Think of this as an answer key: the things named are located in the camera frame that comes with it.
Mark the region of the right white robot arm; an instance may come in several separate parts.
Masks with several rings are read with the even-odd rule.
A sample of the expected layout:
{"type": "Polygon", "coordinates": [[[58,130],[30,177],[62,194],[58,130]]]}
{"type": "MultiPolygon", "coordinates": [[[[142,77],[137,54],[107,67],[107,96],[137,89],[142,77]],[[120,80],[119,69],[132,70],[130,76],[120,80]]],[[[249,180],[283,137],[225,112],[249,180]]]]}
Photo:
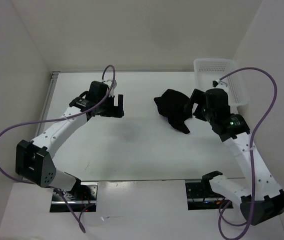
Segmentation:
{"type": "Polygon", "coordinates": [[[184,111],[208,122],[235,157],[249,186],[243,187],[219,171],[203,175],[201,191],[220,194],[239,206],[252,226],[284,212],[284,190],[273,178],[253,142],[253,134],[239,114],[231,113],[227,93],[220,88],[195,89],[184,111]]]}

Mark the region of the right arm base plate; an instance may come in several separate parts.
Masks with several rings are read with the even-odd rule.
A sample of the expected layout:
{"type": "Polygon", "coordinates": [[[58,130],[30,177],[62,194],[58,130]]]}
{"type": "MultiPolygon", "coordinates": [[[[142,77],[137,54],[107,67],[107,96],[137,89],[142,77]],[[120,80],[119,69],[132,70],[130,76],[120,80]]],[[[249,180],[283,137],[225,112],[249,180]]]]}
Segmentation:
{"type": "Polygon", "coordinates": [[[185,189],[189,211],[218,209],[227,200],[223,195],[205,192],[199,180],[186,181],[185,189]]]}

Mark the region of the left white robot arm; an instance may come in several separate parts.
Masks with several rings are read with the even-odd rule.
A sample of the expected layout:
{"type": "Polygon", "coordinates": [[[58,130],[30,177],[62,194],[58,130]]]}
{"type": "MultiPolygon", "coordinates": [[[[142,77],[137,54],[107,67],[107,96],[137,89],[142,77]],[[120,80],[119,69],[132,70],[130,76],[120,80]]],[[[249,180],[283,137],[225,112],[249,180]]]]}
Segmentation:
{"type": "Polygon", "coordinates": [[[31,141],[18,143],[16,173],[42,188],[60,189],[70,200],[81,197],[87,191],[86,187],[79,178],[58,170],[53,157],[64,142],[92,117],[123,117],[124,97],[121,94],[118,96],[117,105],[114,99],[108,84],[93,81],[88,91],[70,102],[61,121],[52,124],[31,141]]]}

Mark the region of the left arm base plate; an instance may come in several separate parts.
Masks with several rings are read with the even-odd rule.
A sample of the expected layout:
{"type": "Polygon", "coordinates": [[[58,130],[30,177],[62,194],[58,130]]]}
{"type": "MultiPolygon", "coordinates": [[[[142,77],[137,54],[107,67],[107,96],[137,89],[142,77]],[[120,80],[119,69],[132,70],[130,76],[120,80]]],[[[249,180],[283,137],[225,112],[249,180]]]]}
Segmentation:
{"type": "MultiPolygon", "coordinates": [[[[70,208],[73,212],[80,213],[82,210],[84,210],[84,212],[95,212],[97,205],[98,183],[82,182],[82,189],[84,190],[84,192],[80,193],[78,196],[73,196],[69,192],[66,192],[64,190],[61,190],[61,193],[67,203],[70,205],[70,208]]],[[[63,198],[56,192],[53,192],[52,195],[50,212],[70,212],[63,198]]]]}

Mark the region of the black skirt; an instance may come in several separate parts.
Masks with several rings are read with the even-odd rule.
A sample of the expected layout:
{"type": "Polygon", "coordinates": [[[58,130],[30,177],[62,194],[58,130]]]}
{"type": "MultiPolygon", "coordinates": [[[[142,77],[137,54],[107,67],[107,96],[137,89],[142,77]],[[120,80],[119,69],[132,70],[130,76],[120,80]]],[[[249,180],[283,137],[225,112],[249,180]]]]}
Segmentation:
{"type": "Polygon", "coordinates": [[[162,96],[154,98],[158,113],[167,118],[168,123],[175,130],[184,134],[190,133],[185,124],[187,119],[192,118],[192,109],[185,108],[189,100],[188,96],[173,89],[168,89],[162,96]]]}

